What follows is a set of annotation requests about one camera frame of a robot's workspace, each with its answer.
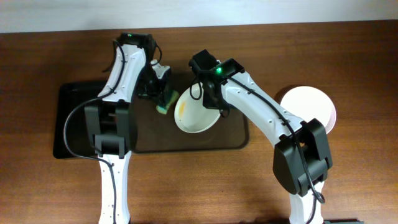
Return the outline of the white plate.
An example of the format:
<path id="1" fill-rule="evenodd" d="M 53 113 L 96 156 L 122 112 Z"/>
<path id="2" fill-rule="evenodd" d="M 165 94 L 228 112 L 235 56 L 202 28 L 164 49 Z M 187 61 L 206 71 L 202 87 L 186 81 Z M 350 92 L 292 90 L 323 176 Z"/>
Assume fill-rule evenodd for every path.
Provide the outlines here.
<path id="1" fill-rule="evenodd" d="M 336 123 L 336 108 L 331 98 L 311 86 L 298 86 L 285 93 L 280 105 L 290 113 L 309 122 L 316 118 L 329 134 Z"/>
<path id="2" fill-rule="evenodd" d="M 210 129 L 220 118 L 218 110 L 203 106 L 203 90 L 199 84 L 186 89 L 175 105 L 176 125 L 186 133 L 201 133 Z"/>

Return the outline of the black plastic tray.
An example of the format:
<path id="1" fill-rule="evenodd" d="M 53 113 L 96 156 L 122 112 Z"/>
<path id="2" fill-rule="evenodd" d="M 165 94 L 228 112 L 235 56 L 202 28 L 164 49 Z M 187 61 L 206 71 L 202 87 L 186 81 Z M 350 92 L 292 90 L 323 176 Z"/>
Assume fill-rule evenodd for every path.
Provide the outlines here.
<path id="1" fill-rule="evenodd" d="M 53 142 L 53 156 L 56 159 L 68 159 L 69 153 L 63 141 L 63 128 L 70 112 L 80 103 L 97 97 L 105 86 L 105 81 L 85 81 L 63 84 L 58 92 L 58 105 Z M 79 109 L 70 119 L 67 127 L 67 142 L 70 149 L 82 156 L 94 156 L 90 146 L 85 123 L 84 109 Z"/>

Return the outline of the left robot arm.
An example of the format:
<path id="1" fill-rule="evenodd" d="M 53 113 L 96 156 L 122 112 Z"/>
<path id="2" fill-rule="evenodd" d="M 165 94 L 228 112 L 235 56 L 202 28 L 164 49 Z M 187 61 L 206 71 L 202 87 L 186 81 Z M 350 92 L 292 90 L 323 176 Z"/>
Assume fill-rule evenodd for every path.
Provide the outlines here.
<path id="1" fill-rule="evenodd" d="M 161 114 L 178 98 L 170 87 L 171 68 L 161 66 L 150 34 L 122 33 L 113 42 L 113 61 L 105 68 L 108 81 L 97 100 L 85 106 L 88 139 L 101 168 L 100 223 L 129 223 L 127 173 L 137 144 L 135 97 L 155 103 Z"/>

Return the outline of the brown serving tray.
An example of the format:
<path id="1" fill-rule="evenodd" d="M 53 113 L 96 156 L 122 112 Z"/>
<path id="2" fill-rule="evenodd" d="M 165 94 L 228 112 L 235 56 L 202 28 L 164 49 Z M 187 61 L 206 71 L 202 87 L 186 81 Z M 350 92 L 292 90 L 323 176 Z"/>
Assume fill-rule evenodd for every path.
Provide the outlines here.
<path id="1" fill-rule="evenodd" d="M 155 107 L 150 100 L 138 97 L 133 100 L 137 124 L 137 144 L 133 152 L 137 154 L 242 149 L 249 142 L 248 120 L 238 110 L 231 110 L 227 118 L 220 118 L 210 129 L 190 134 L 176 125 L 174 107 L 166 115 Z"/>

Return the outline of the green yellow sponge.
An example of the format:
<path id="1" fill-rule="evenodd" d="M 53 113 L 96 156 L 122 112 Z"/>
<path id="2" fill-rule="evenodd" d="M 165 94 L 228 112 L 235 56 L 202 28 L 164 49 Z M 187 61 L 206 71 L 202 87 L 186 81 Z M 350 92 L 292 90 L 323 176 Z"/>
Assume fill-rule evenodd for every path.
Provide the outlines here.
<path id="1" fill-rule="evenodd" d="M 156 106 L 156 110 L 160 114 L 167 114 L 169 108 L 178 100 L 179 93 L 175 90 L 170 90 L 165 94 L 163 100 Z"/>

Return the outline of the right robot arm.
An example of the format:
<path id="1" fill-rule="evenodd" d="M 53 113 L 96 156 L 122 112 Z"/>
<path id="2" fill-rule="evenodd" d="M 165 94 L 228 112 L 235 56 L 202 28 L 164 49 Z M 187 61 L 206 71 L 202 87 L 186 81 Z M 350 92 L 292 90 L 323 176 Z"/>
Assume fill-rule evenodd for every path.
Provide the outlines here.
<path id="1" fill-rule="evenodd" d="M 291 223 L 324 223 L 322 188 L 332 167 L 325 127 L 293 115 L 262 91 L 234 59 L 191 64 L 205 98 L 219 110 L 240 110 L 274 148 L 273 173 L 289 193 Z"/>

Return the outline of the white plate top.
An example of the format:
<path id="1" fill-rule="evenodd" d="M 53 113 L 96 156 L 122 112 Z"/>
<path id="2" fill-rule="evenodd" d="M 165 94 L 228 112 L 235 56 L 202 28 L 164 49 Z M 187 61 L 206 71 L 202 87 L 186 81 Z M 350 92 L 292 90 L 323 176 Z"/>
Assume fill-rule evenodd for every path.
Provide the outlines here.
<path id="1" fill-rule="evenodd" d="M 199 84 L 186 89 L 175 105 L 176 125 L 186 133 L 201 133 L 210 129 L 220 118 L 218 110 L 203 106 L 203 90 Z"/>

